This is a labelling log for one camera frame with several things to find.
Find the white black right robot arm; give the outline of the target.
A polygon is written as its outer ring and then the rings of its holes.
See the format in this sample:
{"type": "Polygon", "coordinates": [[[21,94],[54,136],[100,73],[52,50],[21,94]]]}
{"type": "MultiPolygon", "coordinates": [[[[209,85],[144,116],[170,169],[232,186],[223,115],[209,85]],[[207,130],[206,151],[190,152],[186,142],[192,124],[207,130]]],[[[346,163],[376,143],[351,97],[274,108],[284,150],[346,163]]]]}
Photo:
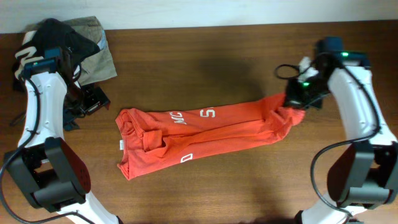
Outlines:
{"type": "Polygon", "coordinates": [[[365,54],[322,52],[304,57],[288,78],[285,105],[318,108],[331,94],[338,105],[346,140],[329,145],[312,159],[310,178],[318,196],[312,207],[296,214],[296,223],[356,223],[355,215],[392,203],[397,197],[397,138],[389,129],[374,94],[365,54]],[[327,174],[327,192],[315,180],[317,160],[346,147],[327,174]]]}

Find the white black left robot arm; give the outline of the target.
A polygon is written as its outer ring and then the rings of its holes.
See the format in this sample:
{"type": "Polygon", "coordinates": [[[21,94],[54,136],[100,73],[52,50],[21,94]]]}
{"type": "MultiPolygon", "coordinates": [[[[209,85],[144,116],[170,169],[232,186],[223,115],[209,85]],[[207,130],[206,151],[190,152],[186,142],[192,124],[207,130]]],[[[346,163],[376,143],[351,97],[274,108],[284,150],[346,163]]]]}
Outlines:
{"type": "Polygon", "coordinates": [[[64,103],[83,98],[73,82],[70,54],[60,47],[46,50],[43,59],[24,65],[19,80],[27,92],[25,125],[1,173],[9,173],[32,207],[53,214],[41,223],[63,217],[73,223],[120,223],[94,196],[85,163],[64,140],[64,103]]]}

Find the red orange t-shirt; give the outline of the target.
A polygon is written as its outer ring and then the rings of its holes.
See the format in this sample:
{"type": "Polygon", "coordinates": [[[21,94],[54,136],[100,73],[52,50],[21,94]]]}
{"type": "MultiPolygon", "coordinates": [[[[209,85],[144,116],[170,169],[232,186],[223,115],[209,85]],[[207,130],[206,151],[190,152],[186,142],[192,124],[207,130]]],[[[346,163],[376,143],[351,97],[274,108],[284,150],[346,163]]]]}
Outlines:
{"type": "Polygon", "coordinates": [[[128,180],[190,160],[277,143],[305,117],[283,93],[258,101],[188,111],[123,109],[116,118],[128,180]]]}

